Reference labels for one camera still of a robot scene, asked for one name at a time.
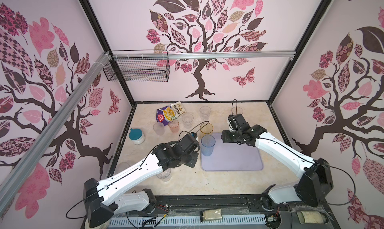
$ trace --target black cable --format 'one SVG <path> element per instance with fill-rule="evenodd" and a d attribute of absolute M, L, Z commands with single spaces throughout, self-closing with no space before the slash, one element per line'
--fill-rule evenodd
<path fill-rule="evenodd" d="M 338 167 L 328 166 L 328 165 L 322 165 L 322 164 L 318 164 L 318 163 L 315 163 L 315 162 L 312 162 L 312 161 L 307 161 L 306 159 L 300 157 L 299 155 L 297 155 L 296 153 L 294 153 L 293 151 L 291 151 L 291 150 L 288 149 L 285 145 L 279 143 L 278 141 L 270 140 L 270 139 L 267 139 L 267 138 L 259 138 L 259 139 L 264 139 L 264 140 L 273 141 L 273 142 L 275 142 L 275 143 L 281 145 L 281 146 L 284 147 L 285 149 L 289 150 L 290 152 L 292 152 L 293 154 L 295 154 L 297 157 L 299 157 L 299 158 L 302 159 L 303 161 L 306 161 L 306 162 L 309 162 L 309 163 L 312 163 L 312 164 L 315 164 L 315 165 L 319 165 L 319 166 L 326 166 L 326 167 L 329 167 L 329 168 L 334 168 L 334 169 L 341 170 L 342 172 L 344 172 L 345 174 L 347 174 L 347 175 L 349 176 L 349 178 L 352 180 L 352 183 L 353 183 L 353 196 L 352 196 L 352 198 L 351 198 L 348 202 L 346 202 L 346 203 L 342 203 L 342 204 L 333 204 L 333 203 L 326 203 L 326 202 L 323 202 L 323 203 L 324 203 L 324 204 L 328 204 L 328 205 L 332 205 L 332 206 L 343 206 L 343 205 L 346 205 L 346 204 L 348 204 L 348 203 L 350 203 L 350 202 L 353 201 L 353 199 L 354 199 L 354 197 L 355 197 L 355 195 L 356 195 L 356 184 L 355 184 L 355 181 L 353 180 L 352 176 L 351 176 L 348 172 L 346 172 L 346 171 L 344 171 L 343 169 L 340 169 L 340 168 L 338 168 Z"/>

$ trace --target black wire basket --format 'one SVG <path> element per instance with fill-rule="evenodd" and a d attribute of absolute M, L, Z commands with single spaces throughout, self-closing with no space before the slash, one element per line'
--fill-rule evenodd
<path fill-rule="evenodd" d="M 113 57 L 104 67 L 108 81 L 162 81 L 169 79 L 169 58 L 166 50 L 151 51 L 151 54 L 128 54 Z"/>

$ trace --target wallpaper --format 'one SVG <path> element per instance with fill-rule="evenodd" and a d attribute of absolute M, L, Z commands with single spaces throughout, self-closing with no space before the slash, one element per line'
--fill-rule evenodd
<path fill-rule="evenodd" d="M 0 1 L 0 183 L 102 53 L 78 1 L 60 0 L 69 10 L 55 1 Z M 1 227 L 79 227 L 82 220 L 65 213 L 82 198 L 86 180 L 107 173 L 129 110 L 120 85 L 99 73 L 2 214 Z M 83 216 L 84 207 L 72 213 Z"/>
<path fill-rule="evenodd" d="M 327 196 L 342 228 L 384 228 L 382 0 L 335 0 L 273 104 L 293 145 L 332 170 Z M 295 101 L 287 108 L 288 101 Z"/>
<path fill-rule="evenodd" d="M 320 0 L 305 0 L 305 11 L 294 6 L 300 0 L 118 0 L 108 15 L 102 0 L 90 1 L 112 49 L 193 53 L 294 50 Z M 122 13 L 128 16 L 121 19 Z M 295 18 L 287 21 L 283 14 Z M 127 84 L 137 101 L 267 99 L 287 61 L 172 59 L 169 82 Z"/>

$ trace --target jar with teal lid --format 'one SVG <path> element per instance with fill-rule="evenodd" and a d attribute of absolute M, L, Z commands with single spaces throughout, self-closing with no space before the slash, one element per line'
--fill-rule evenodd
<path fill-rule="evenodd" d="M 132 129 L 128 135 L 129 139 L 133 142 L 135 145 L 140 145 L 141 143 L 144 142 L 145 136 L 142 130 L 136 128 Z"/>

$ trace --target snack bag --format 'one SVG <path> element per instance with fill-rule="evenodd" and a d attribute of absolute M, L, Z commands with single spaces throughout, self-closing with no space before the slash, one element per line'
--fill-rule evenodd
<path fill-rule="evenodd" d="M 185 109 L 181 102 L 170 104 L 169 106 L 162 107 L 156 111 L 156 121 L 161 122 L 164 126 L 172 120 L 178 118 L 181 114 L 185 113 Z"/>

